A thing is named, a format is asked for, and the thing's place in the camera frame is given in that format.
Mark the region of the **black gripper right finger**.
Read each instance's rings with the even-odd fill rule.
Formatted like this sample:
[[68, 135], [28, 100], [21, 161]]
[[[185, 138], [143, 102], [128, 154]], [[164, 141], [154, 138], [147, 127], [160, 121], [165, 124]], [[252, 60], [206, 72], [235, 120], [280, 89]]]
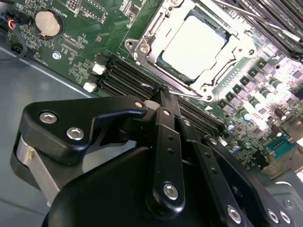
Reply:
[[205, 178], [217, 227], [296, 227], [298, 221], [258, 181], [254, 174], [212, 135], [200, 139], [191, 122], [182, 117], [178, 99], [170, 94], [187, 151]]

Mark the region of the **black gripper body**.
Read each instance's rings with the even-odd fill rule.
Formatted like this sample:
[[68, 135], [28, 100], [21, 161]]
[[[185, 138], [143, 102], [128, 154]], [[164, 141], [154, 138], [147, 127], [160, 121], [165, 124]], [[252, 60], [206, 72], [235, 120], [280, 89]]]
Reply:
[[77, 177], [56, 196], [49, 227], [225, 227], [201, 171], [178, 148], [133, 148]]

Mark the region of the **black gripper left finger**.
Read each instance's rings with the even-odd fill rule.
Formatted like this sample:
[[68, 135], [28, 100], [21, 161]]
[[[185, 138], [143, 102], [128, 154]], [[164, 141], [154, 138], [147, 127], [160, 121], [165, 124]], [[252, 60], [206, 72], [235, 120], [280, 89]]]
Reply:
[[180, 213], [185, 204], [178, 101], [160, 87], [150, 100], [109, 96], [29, 104], [18, 129], [18, 160], [52, 203], [82, 175], [86, 154], [129, 140], [151, 150], [148, 207], [160, 215]]

